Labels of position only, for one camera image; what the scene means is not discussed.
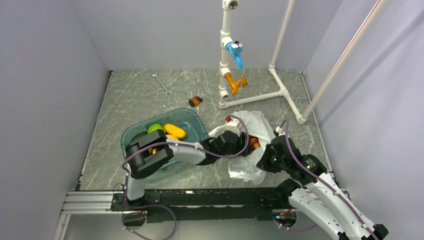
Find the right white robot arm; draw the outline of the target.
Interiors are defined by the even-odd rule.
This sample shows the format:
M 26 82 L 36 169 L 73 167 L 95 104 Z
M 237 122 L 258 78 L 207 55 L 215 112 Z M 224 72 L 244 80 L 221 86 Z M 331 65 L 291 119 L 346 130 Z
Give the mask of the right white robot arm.
M 275 189 L 276 203 L 300 210 L 332 239 L 383 240 L 388 236 L 383 224 L 374 223 L 353 205 L 321 161 L 301 154 L 287 135 L 267 144 L 256 166 L 269 173 L 288 173 L 290 178 Z

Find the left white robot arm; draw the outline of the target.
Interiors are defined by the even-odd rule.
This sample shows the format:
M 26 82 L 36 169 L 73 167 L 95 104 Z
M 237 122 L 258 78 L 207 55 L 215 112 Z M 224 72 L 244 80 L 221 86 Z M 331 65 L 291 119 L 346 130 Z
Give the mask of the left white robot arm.
M 247 156 L 250 151 L 246 132 L 230 130 L 200 142 L 185 142 L 169 138 L 160 130 L 147 133 L 125 147 L 126 172 L 124 204 L 131 210 L 144 203 L 147 178 L 169 162 L 186 162 L 197 166 L 214 164 L 221 158 Z

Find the white plastic bag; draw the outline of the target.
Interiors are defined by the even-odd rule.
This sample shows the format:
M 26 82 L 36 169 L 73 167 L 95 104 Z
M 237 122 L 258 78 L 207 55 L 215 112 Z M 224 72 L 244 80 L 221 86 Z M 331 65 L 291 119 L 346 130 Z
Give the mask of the white plastic bag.
M 261 111 L 242 110 L 232 114 L 240 118 L 246 125 L 249 144 L 247 156 L 238 156 L 228 160 L 229 177 L 258 186 L 265 179 L 267 172 L 257 168 L 257 163 L 263 156 L 266 145 L 274 138 L 273 130 Z

